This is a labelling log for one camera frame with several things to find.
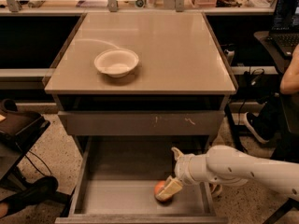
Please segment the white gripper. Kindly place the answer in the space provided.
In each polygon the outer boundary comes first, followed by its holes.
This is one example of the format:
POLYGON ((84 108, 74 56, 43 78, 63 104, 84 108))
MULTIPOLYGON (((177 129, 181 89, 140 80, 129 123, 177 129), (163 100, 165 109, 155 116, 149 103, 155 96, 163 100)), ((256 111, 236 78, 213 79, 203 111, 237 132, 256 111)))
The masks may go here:
POLYGON ((165 189, 172 197, 184 186, 197 185, 206 181, 206 157, 204 155, 183 154, 177 147, 171 148, 175 165, 175 176, 169 176, 165 182, 165 189))

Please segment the person forearm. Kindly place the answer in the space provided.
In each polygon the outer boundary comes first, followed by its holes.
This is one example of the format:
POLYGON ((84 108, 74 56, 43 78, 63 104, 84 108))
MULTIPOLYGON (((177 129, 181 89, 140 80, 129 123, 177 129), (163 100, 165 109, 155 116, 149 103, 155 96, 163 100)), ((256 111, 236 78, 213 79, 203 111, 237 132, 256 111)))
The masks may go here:
POLYGON ((281 79, 280 92, 282 94, 299 92, 299 45, 295 47, 289 67, 281 79))

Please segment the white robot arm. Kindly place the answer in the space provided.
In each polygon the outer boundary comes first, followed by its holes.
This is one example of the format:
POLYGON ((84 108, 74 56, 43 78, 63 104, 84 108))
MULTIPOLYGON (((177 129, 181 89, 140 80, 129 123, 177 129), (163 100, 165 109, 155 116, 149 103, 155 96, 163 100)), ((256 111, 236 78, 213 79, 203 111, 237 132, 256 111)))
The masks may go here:
POLYGON ((201 182, 242 186, 249 179, 263 184, 284 197, 299 201, 299 164, 286 161, 256 158, 233 147, 214 146, 205 154, 183 154, 172 147, 176 165, 175 176, 169 176, 154 196, 168 201, 184 186, 201 182))

